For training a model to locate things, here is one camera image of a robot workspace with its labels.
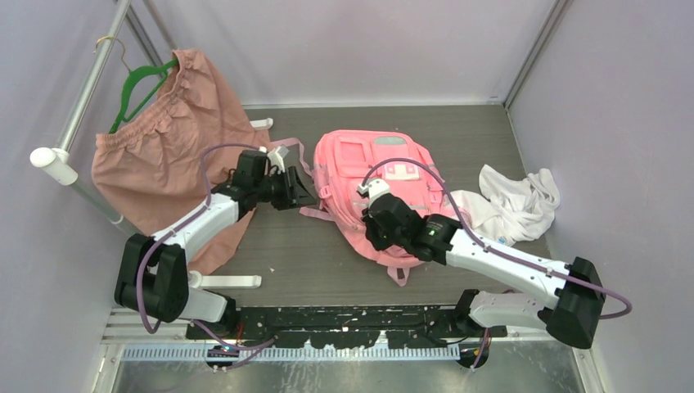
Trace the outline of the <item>pink student backpack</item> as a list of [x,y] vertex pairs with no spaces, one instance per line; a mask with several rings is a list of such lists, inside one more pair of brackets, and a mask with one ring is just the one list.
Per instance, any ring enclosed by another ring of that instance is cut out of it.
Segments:
[[361,220],[367,200],[357,193],[358,186],[381,179],[420,215],[469,217],[463,208],[449,204],[435,179],[439,171],[429,151],[404,133],[348,129],[326,133],[313,151],[313,166],[305,171],[313,180],[318,206],[302,207],[300,213],[336,224],[358,254],[385,266],[401,287],[420,261],[400,247],[378,251],[368,241]]

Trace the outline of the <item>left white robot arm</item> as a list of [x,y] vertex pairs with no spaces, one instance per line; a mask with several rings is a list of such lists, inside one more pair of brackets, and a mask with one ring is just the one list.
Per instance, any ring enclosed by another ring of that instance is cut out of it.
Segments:
[[189,281],[188,265],[210,240],[241,222],[259,203],[276,210],[310,206],[315,198],[297,169],[284,158],[285,145],[272,150],[246,146],[228,179],[212,186],[191,212],[151,236],[132,235],[125,244],[115,302],[137,311],[149,333],[177,319],[206,322],[217,337],[233,335],[239,325],[236,302]]

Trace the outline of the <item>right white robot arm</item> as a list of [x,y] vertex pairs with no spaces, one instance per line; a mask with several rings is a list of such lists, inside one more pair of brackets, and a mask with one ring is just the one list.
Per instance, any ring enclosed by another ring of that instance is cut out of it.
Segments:
[[462,222],[421,216],[389,193],[369,202],[362,220],[367,240],[379,251],[399,246],[420,261],[470,270],[512,288],[506,294],[465,290],[454,315],[462,335],[498,326],[543,328],[568,346],[592,347],[606,296],[591,261],[577,257],[567,264],[493,245],[469,234]]

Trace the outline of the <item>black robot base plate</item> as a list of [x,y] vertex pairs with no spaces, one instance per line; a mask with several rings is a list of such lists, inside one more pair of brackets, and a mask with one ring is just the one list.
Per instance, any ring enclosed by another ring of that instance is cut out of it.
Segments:
[[367,349],[384,338],[389,349],[444,348],[448,343],[478,344],[481,331],[462,326],[452,306],[383,305],[325,307],[241,307],[234,324],[207,323],[226,341],[247,345],[272,340],[276,348]]

